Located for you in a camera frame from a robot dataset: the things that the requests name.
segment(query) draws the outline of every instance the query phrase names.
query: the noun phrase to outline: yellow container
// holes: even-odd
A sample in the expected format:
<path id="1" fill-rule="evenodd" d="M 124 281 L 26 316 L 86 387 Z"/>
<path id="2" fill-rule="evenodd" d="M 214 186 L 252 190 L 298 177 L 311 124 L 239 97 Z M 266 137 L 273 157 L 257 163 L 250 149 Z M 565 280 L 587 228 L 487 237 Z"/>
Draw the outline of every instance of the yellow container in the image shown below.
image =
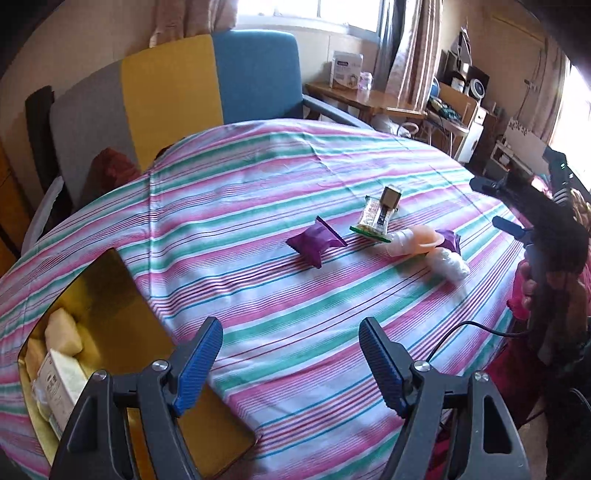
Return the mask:
<path id="1" fill-rule="evenodd" d="M 43 314 L 30 334 L 43 339 L 47 319 L 65 308 L 77 322 L 84 350 L 76 358 L 87 377 L 98 369 L 113 375 L 140 372 L 153 360 L 168 358 L 174 344 L 139 293 L 116 250 L 92 262 Z M 33 428 L 50 464 L 58 439 L 41 418 L 25 367 L 27 344 L 18 355 L 22 391 Z M 142 480 L 154 479 L 139 410 L 128 409 L 129 429 Z M 255 444 L 254 433 L 206 385 L 197 404 L 178 421 L 197 470 L 214 478 Z"/>

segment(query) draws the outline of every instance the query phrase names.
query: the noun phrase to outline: pink curtain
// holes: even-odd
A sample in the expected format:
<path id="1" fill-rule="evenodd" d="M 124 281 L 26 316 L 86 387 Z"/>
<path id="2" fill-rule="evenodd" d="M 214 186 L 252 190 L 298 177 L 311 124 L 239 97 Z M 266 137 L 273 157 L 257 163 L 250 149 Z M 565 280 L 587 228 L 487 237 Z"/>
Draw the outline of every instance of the pink curtain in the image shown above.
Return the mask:
<path id="1" fill-rule="evenodd" d="M 150 47 L 236 26 L 238 0 L 158 0 Z"/>
<path id="2" fill-rule="evenodd" d="M 564 84 L 570 71 L 570 62 L 556 41 L 547 37 L 540 56 L 533 84 L 525 97 L 517 120 L 545 143 L 550 143 L 558 122 Z"/>
<path id="3" fill-rule="evenodd" d="M 427 103 L 437 53 L 443 0 L 407 0 L 402 38 L 390 70 L 386 93 L 413 109 Z"/>

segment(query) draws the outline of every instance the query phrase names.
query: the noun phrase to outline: screw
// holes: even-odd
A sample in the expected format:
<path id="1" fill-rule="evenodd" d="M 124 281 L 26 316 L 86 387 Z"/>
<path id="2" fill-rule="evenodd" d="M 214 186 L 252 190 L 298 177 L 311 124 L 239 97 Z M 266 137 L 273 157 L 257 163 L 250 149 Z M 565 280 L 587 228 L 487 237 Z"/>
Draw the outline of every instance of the screw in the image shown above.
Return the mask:
<path id="1" fill-rule="evenodd" d="M 107 378 L 107 372 L 104 370 L 97 370 L 92 374 L 92 380 L 96 382 L 103 381 L 105 378 Z"/>
<path id="2" fill-rule="evenodd" d="M 168 362 L 166 360 L 156 360 L 154 363 L 152 363 L 152 370 L 156 370 L 157 372 L 161 372 L 167 368 Z"/>
<path id="3" fill-rule="evenodd" d="M 426 362 L 425 360 L 417 360 L 413 365 L 414 368 L 419 372 L 428 372 L 429 370 L 431 370 L 431 365 L 429 364 L 429 362 Z"/>
<path id="4" fill-rule="evenodd" d="M 481 372 L 480 370 L 474 372 L 474 380 L 477 382 L 488 382 L 490 379 L 491 378 L 486 372 Z"/>

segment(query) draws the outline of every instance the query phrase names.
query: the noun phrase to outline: purple snack package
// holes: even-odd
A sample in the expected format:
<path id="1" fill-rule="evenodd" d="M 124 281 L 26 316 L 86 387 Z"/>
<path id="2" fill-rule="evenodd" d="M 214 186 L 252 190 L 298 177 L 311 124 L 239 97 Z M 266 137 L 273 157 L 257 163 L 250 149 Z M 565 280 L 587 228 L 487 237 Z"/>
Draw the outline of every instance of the purple snack package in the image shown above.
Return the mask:
<path id="1" fill-rule="evenodd" d="M 314 225 L 296 236 L 288 238 L 285 243 L 298 252 L 313 267 L 320 268 L 320 254 L 328 247 L 346 247 L 343 240 L 322 218 L 316 217 Z"/>
<path id="2" fill-rule="evenodd" d="M 451 250 L 452 252 L 457 253 L 458 255 L 461 255 L 462 253 L 460 252 L 460 236 L 457 233 L 454 233 L 451 230 L 435 230 L 437 233 L 440 233 L 443 235 L 443 238 L 445 239 L 443 241 L 443 243 L 441 245 L 439 245 L 440 247 L 443 248 L 447 248 L 448 250 Z"/>

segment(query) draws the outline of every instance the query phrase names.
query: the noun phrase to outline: striped tablecloth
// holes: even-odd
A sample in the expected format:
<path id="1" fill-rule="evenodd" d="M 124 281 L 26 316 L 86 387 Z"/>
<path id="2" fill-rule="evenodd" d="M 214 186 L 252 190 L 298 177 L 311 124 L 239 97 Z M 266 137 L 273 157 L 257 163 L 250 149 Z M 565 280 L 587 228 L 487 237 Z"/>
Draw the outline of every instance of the striped tablecloth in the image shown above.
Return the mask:
<path id="1" fill-rule="evenodd" d="M 182 140 L 140 179 L 52 230 L 0 281 L 0 446 L 32 477 L 48 475 L 17 354 L 68 283 L 115 247 L 176 341 L 208 315 L 222 321 L 209 381 L 257 433 L 249 478 L 378 476 L 401 421 L 361 354 L 359 322 L 375 316 L 425 358 L 461 320 L 504 329 L 510 319 L 521 247 L 491 219 L 512 215 L 469 180 L 434 148 L 335 124 L 247 122 Z M 428 223 L 461 234 L 464 282 L 432 275 L 423 255 L 390 258 L 349 231 L 364 197 L 391 183 L 404 194 L 390 228 Z M 285 244 L 317 215 L 348 242 L 324 254 L 320 270 Z M 464 327 L 434 364 L 471 371 L 498 343 Z"/>

